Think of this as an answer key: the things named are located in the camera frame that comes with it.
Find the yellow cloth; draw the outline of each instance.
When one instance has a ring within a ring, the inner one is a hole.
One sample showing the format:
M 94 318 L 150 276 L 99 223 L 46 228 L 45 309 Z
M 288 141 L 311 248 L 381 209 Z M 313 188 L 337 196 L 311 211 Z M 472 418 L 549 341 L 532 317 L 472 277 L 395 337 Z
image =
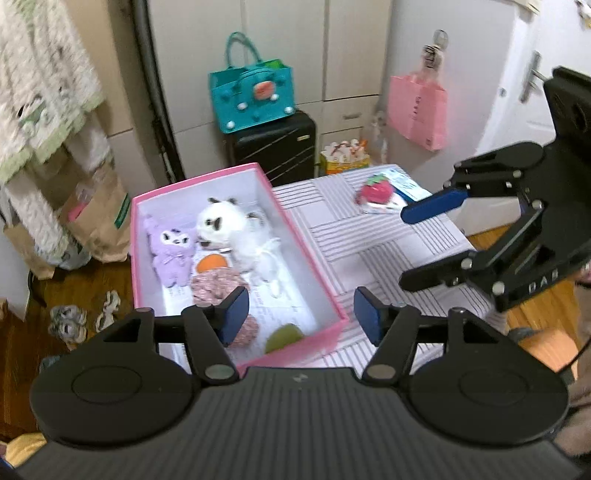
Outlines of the yellow cloth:
M 26 433 L 15 438 L 6 447 L 6 461 L 14 468 L 24 463 L 47 441 L 41 433 Z

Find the black suitcase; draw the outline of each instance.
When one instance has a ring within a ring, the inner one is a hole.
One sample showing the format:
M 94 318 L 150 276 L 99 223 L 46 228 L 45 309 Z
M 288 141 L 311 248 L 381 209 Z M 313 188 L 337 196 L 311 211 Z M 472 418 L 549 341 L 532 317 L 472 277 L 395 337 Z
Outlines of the black suitcase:
M 224 138 L 229 166 L 257 162 L 274 187 L 314 177 L 316 124 L 302 111 Z

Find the strawberry toy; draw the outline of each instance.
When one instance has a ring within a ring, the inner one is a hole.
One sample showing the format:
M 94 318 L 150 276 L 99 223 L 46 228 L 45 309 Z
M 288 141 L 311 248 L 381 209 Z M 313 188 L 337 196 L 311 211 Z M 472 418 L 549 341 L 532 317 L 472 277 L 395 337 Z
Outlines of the strawberry toy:
M 394 194 L 394 187 L 385 175 L 373 175 L 357 193 L 357 204 L 362 202 L 386 205 Z

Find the pink shopping bag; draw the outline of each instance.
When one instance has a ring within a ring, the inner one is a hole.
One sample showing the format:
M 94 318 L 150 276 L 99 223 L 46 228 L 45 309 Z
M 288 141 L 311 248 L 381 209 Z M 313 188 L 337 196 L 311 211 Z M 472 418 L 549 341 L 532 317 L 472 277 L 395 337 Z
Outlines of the pink shopping bag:
M 430 151 L 447 137 L 447 92 L 416 75 L 390 78 L 388 123 L 401 135 Z

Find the table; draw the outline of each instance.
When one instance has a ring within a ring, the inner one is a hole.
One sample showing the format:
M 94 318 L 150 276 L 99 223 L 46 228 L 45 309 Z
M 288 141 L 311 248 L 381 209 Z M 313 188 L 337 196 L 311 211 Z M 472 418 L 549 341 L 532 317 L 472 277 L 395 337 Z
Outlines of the table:
M 464 307 L 497 330 L 505 329 L 504 315 L 467 285 L 439 286 L 418 293 L 398 286 L 403 271 L 472 246 L 446 215 L 407 225 L 397 213 L 361 212 L 353 202 L 355 192 L 369 176 L 385 168 L 388 166 L 363 168 L 274 188 L 333 295 L 351 319 L 337 349 L 313 359 L 307 367 L 353 367 L 361 374 L 370 360 L 375 347 L 353 315 L 353 294 L 358 286 L 366 286 L 385 303 L 404 302 L 427 315 L 445 316 L 452 307 Z M 413 369 L 438 355 L 440 345 L 419 345 Z

